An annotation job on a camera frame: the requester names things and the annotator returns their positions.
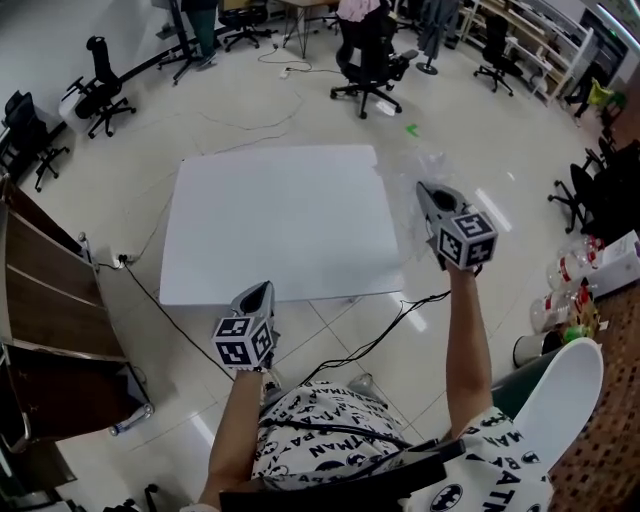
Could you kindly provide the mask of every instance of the power cord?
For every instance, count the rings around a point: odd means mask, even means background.
[[[206,353],[206,352],[205,352],[205,351],[204,351],[204,350],[203,350],[203,349],[202,349],[202,348],[201,348],[201,347],[200,347],[200,346],[199,346],[195,341],[193,341],[193,340],[189,337],[189,335],[188,335],[186,332],[184,332],[184,331],[180,328],[180,326],[178,326],[178,324],[176,324],[176,323],[173,321],[173,318],[171,318],[171,317],[169,316],[169,314],[164,310],[164,308],[160,305],[160,303],[156,300],[156,298],[155,298],[153,295],[151,295],[151,294],[147,291],[147,289],[146,289],[144,286],[142,286],[142,283],[141,283],[140,281],[138,281],[138,278],[134,275],[134,273],[133,273],[133,272],[131,272],[131,269],[129,268],[129,265],[127,265],[126,257],[121,256],[121,257],[119,258],[119,260],[120,260],[120,263],[121,263],[121,266],[120,266],[120,267],[113,267],[113,266],[108,265],[108,264],[106,264],[106,263],[98,263],[98,265],[100,265],[101,267],[107,267],[107,268],[110,268],[110,269],[112,269],[112,270],[120,270],[120,269],[123,269],[123,268],[124,268],[127,272],[129,272],[129,275],[131,275],[131,277],[132,277],[132,278],[133,278],[133,280],[136,282],[136,284],[137,284],[137,285],[140,287],[140,289],[145,293],[145,295],[146,295],[147,297],[149,297],[149,298],[153,301],[153,303],[157,306],[157,308],[160,310],[160,312],[161,312],[161,313],[162,313],[162,314],[167,318],[167,320],[169,320],[169,322],[171,322],[171,325],[173,325],[173,326],[176,328],[176,330],[177,330],[180,334],[182,334],[182,335],[185,337],[185,339],[186,339],[189,343],[191,343],[195,348],[197,348],[197,349],[202,353],[202,355],[203,355],[204,357],[206,357],[209,361],[211,361],[213,364],[215,364],[215,365],[216,365],[216,366],[217,366],[217,367],[222,371],[222,373],[224,373],[224,374],[225,374],[227,377],[229,377],[232,381],[233,381],[233,380],[235,380],[235,379],[234,379],[234,378],[233,378],[233,377],[232,377],[232,376],[227,372],[227,370],[225,370],[225,369],[224,369],[224,367],[223,367],[222,365],[220,365],[220,364],[219,364],[215,359],[213,359],[209,354],[207,354],[207,353]]]
[[[480,272],[482,272],[482,265],[480,265],[476,271],[474,272],[474,275],[477,276]],[[340,368],[341,366],[345,366],[349,363],[352,363],[354,361],[357,361],[358,359],[362,359],[364,356],[366,356],[369,352],[371,352],[374,348],[376,348],[376,346],[378,345],[378,343],[380,343],[386,336],[387,334],[389,334],[393,328],[398,325],[400,323],[400,321],[407,316],[409,313],[421,308],[422,306],[424,306],[425,304],[431,303],[431,302],[440,302],[441,300],[445,299],[446,297],[448,297],[451,294],[451,290],[447,290],[446,292],[440,293],[438,295],[431,295],[429,297],[426,297],[424,299],[421,299],[419,301],[416,302],[410,302],[410,301],[401,301],[402,306],[400,307],[400,311],[398,312],[398,314],[396,315],[396,317],[394,318],[393,322],[391,322],[391,324],[389,325],[389,327],[387,327],[384,332],[378,336],[375,340],[373,340],[370,343],[367,343],[366,345],[362,345],[360,348],[358,348],[355,352],[353,352],[352,354],[350,354],[348,357],[345,357],[344,359],[332,359],[329,361],[325,361],[324,363],[320,364],[315,370],[313,370],[300,384],[299,386],[302,386],[304,384],[306,384],[307,382],[309,382],[313,377],[316,376],[316,374],[318,374],[319,372],[321,372],[322,370],[325,370],[327,368]],[[410,304],[410,307],[408,310],[403,311],[405,304]]]
[[[273,42],[273,50],[269,53],[265,53],[264,55],[260,55],[258,57],[258,62],[262,62],[263,64],[304,64],[305,66],[309,66],[307,69],[300,68],[292,68],[290,66],[286,66],[285,71],[298,71],[299,73],[336,73],[341,75],[340,71],[334,71],[332,69],[313,69],[313,65],[306,60],[264,60],[265,57],[269,57],[278,51],[278,45]]]

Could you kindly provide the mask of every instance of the shoe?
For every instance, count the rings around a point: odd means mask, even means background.
[[[216,58],[216,53],[213,52],[211,55],[208,55],[207,57],[202,57],[196,64],[196,69],[198,71],[203,71],[205,69],[209,69],[210,67],[213,67],[217,64],[217,62],[215,61]]]

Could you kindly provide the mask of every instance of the pink clothing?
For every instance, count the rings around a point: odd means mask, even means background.
[[[341,0],[338,16],[343,20],[357,23],[378,7],[380,7],[380,0]]]

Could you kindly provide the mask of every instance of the forearm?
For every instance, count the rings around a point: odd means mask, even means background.
[[[258,439],[261,387],[261,373],[237,373],[211,449],[209,477],[200,498],[202,503],[219,508],[221,490],[251,478]]]
[[[451,323],[447,350],[447,402],[457,436],[492,404],[491,359],[475,276],[451,269]]]

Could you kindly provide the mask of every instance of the black strap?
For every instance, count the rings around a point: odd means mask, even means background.
[[[260,427],[292,427],[300,428],[303,430],[318,430],[320,432],[342,432],[344,434],[369,437],[371,439],[377,439],[378,441],[387,441],[391,444],[396,445],[401,450],[411,448],[413,446],[411,443],[407,443],[403,439],[398,439],[392,436],[385,436],[384,434],[378,434],[377,432],[372,432],[371,430],[352,427],[348,425],[317,425],[314,423],[302,423],[300,421],[276,421],[272,419],[266,419],[260,424]]]

